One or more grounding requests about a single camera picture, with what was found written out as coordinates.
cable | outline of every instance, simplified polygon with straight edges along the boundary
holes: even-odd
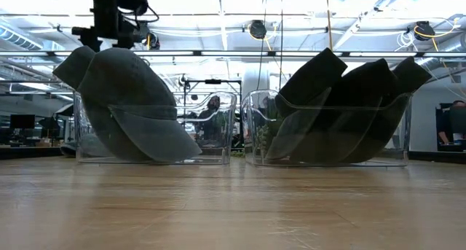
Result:
[[[435,43],[435,38],[432,38],[432,43],[434,44],[434,48],[438,51],[437,43]]]
[[[400,47],[398,49],[396,49],[395,51],[401,50],[403,48],[410,47],[411,45],[413,45],[413,47],[417,51],[417,47],[416,47],[416,45],[414,45],[414,35],[411,32],[410,33],[399,34],[397,39],[396,39],[396,42],[398,43],[398,45]]]
[[[332,26],[330,22],[330,2],[327,0],[328,38],[330,39],[330,50],[333,51]]]
[[[267,46],[269,47],[269,51],[272,51],[272,47],[270,47],[269,39],[265,38],[265,42],[267,42]]]
[[[422,33],[420,33],[420,32],[417,31],[417,28],[418,28],[419,26],[414,27],[414,32],[415,32],[416,34],[419,34],[419,35],[424,36],[424,37],[426,37],[426,38],[440,38],[440,37],[442,37],[442,36],[448,35],[448,34],[450,34],[451,32],[453,32],[453,30],[456,28],[455,25],[457,24],[457,21],[458,21],[457,19],[454,19],[453,27],[451,27],[451,30],[450,30],[450,31],[447,31],[447,32],[444,33],[444,34],[440,34],[440,35],[427,35],[427,34],[422,34]]]
[[[283,71],[282,71],[282,67],[283,67],[283,26],[285,25],[285,23],[283,22],[283,0],[280,0],[281,4],[282,4],[282,22],[281,22],[281,28],[282,28],[282,33],[280,35],[280,38],[281,38],[281,43],[280,43],[280,79],[278,81],[278,90],[280,91],[282,89],[282,74],[283,74]]]
[[[155,15],[156,19],[154,20],[138,20],[138,14],[136,14],[136,11],[133,11],[131,12],[132,14],[134,14],[134,19],[128,17],[128,16],[125,16],[125,14],[127,14],[127,12],[123,12],[121,10],[119,10],[119,12],[122,14],[123,18],[125,20],[130,20],[130,21],[134,21],[136,23],[136,28],[138,30],[140,30],[140,23],[154,23],[154,22],[157,22],[160,20],[160,17],[159,15],[151,8],[151,6],[147,5],[147,8],[152,11],[152,13]]]
[[[267,17],[267,0],[264,2],[264,25],[265,25],[265,19]],[[259,76],[257,79],[257,87],[256,90],[259,90],[259,84],[261,83],[261,72],[262,72],[262,55],[264,53],[264,39],[262,39],[262,45],[261,45],[261,60],[259,64]]]

desk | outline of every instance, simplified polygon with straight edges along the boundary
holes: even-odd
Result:
[[[0,147],[0,160],[62,155],[60,147]]]
[[[2,250],[464,249],[466,166],[0,163]]]

ceiling duct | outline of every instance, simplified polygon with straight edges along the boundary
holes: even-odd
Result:
[[[455,36],[444,43],[438,45],[439,52],[466,52],[466,32]],[[440,68],[443,64],[439,58],[425,58],[417,61],[419,65],[424,66],[426,69],[433,71],[434,69]]]
[[[5,27],[2,23],[0,23],[0,39],[4,39],[26,50],[42,50],[43,48],[39,43]]]
[[[0,39],[11,42],[25,50],[65,50],[65,47],[56,42],[38,39],[2,20],[0,20]]]

clear plastic bin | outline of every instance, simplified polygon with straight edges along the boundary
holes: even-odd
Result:
[[[410,100],[411,94],[405,94],[381,108],[327,107],[325,97],[316,97],[315,106],[294,106],[274,90],[252,92],[242,101],[246,161],[267,166],[406,166]]]
[[[196,106],[99,106],[74,98],[80,163],[229,164],[237,98]]]

fluorescent light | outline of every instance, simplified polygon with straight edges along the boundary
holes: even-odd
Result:
[[[52,88],[50,86],[47,86],[45,84],[42,84],[42,83],[24,82],[24,83],[20,83],[20,85],[26,86],[26,87],[31,87],[31,88],[37,89],[37,90],[54,90],[54,88]]]
[[[69,98],[68,96],[63,96],[63,95],[57,95],[57,96],[67,101],[73,101],[73,98]]]
[[[277,56],[288,56],[288,57],[315,57],[320,52],[300,52],[300,51],[285,51],[285,52],[277,52]],[[334,52],[335,56],[341,56],[343,53],[341,52]]]
[[[417,63],[418,65],[424,65],[424,64],[428,63],[429,61],[431,61],[431,60],[433,60],[433,59],[434,59],[434,58],[425,58],[425,59],[422,59],[422,60],[417,61],[416,63]]]
[[[57,95],[73,95],[73,92],[51,92],[50,94],[57,94]]]
[[[426,52],[423,57],[466,57],[466,52]]]
[[[26,95],[26,94],[34,94],[34,95],[44,95],[44,92],[9,92],[9,94],[18,94],[18,95]]]
[[[267,52],[235,52],[235,51],[203,51],[202,56],[260,56],[267,55]]]
[[[54,52],[54,54],[55,54],[56,56],[65,56],[65,57],[67,57],[67,56],[71,55],[71,52],[69,52],[69,51],[61,51],[61,52]]]
[[[416,52],[351,52],[350,57],[411,57]]]
[[[7,57],[15,57],[15,56],[22,56],[22,57],[42,57],[48,56],[47,52],[42,51],[3,51],[0,52],[0,56],[7,56]]]
[[[138,56],[193,56],[192,51],[135,51]]]
[[[277,56],[304,56],[315,57],[319,52],[277,52]]]

